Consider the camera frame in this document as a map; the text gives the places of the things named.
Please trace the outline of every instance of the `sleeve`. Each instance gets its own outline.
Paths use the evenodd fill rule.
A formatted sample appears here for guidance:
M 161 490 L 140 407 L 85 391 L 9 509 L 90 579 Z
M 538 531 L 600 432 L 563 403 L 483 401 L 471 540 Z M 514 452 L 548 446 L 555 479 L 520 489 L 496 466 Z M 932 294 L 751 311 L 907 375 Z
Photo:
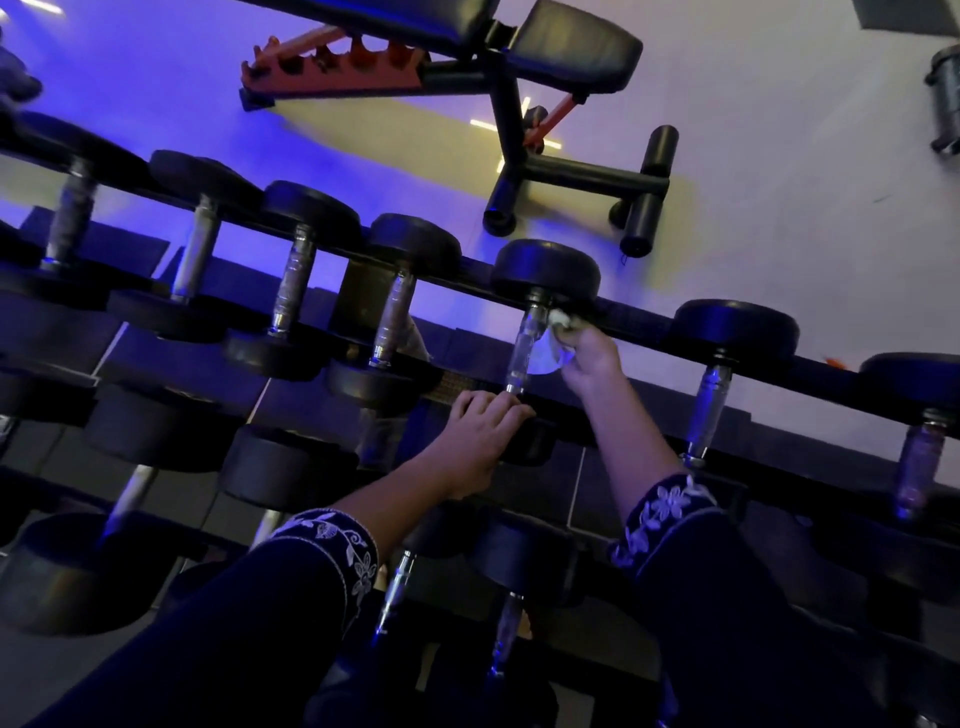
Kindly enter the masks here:
M 640 501 L 611 558 L 660 643 L 683 725 L 888 726 L 692 476 Z
M 346 514 L 300 514 L 28 725 L 300 726 L 377 565 Z

